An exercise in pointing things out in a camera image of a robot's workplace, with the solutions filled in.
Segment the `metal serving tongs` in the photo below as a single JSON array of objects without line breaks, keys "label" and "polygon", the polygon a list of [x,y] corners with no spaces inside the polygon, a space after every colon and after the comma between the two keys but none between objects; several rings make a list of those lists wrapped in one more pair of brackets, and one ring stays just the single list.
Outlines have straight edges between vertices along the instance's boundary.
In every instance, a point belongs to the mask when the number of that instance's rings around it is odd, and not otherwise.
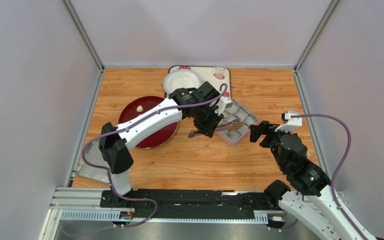
[{"label": "metal serving tongs", "polygon": [[204,134],[204,133],[200,132],[199,130],[191,130],[188,133],[187,137],[190,139],[198,137],[198,136],[206,136],[206,137],[212,138],[214,136],[214,133],[223,132],[223,131],[236,131],[236,130],[239,130],[242,126],[243,126],[243,122],[240,121],[239,119],[236,119],[236,120],[232,120],[232,121],[227,122],[227,123],[219,124],[215,128],[213,133]]}]

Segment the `pink chocolate tin box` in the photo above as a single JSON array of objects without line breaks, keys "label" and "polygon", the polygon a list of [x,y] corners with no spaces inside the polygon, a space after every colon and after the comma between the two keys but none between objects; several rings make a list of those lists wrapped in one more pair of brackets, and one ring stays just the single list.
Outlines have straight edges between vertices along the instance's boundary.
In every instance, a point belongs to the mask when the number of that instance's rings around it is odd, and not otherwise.
[{"label": "pink chocolate tin box", "polygon": [[226,129],[216,132],[216,134],[230,147],[235,147],[239,142],[244,140],[250,134],[250,125],[255,125],[258,118],[245,106],[235,99],[231,99],[231,105],[226,107],[222,112],[223,119],[218,126],[241,123],[239,129]]}]

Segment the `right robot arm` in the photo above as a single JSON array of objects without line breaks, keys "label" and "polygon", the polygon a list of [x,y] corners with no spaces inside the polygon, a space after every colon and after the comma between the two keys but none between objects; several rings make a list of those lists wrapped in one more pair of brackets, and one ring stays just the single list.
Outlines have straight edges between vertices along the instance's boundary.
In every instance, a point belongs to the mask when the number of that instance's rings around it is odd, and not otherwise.
[{"label": "right robot arm", "polygon": [[291,189],[276,180],[265,190],[266,201],[294,216],[321,240],[375,240],[352,215],[335,192],[333,182],[318,165],[307,158],[307,147],[294,131],[302,126],[299,116],[286,117],[283,124],[262,121],[250,126],[250,141],[270,149]]}]

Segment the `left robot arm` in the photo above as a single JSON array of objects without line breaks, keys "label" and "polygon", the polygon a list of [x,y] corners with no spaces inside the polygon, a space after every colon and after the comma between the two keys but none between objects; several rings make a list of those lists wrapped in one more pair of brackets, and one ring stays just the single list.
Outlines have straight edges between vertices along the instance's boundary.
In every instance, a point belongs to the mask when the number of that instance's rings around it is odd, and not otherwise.
[{"label": "left robot arm", "polygon": [[202,135],[212,138],[222,120],[227,84],[216,90],[209,82],[192,91],[178,88],[156,107],[123,124],[102,127],[98,148],[108,164],[108,178],[112,191],[124,196],[131,191],[129,169],[134,163],[130,151],[147,137],[162,128],[185,118]]}]

